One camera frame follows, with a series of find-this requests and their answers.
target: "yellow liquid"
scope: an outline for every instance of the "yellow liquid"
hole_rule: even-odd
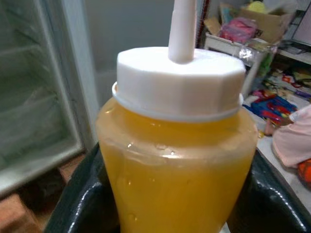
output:
[[[220,122],[181,124],[136,115],[113,99],[97,128],[122,233],[218,233],[257,140],[243,110]]]

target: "white nozzle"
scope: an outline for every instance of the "white nozzle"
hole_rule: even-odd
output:
[[[175,63],[193,60],[196,31],[196,0],[175,0],[169,41],[169,59]]]

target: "white cap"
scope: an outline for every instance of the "white cap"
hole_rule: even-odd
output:
[[[194,49],[196,0],[175,0],[169,47],[119,53],[113,96],[140,115],[207,122],[235,114],[245,68],[237,58]]]

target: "squeeze bottle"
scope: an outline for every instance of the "squeeze bottle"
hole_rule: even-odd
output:
[[[194,49],[196,0],[175,0],[168,47],[120,52],[96,128],[121,233],[218,233],[256,149],[242,61]]]

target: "toy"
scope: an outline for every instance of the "toy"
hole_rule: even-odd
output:
[[[263,119],[271,119],[274,124],[278,124],[282,118],[297,111],[295,105],[278,95],[270,95],[258,99],[252,102],[251,106],[244,105],[244,107]]]

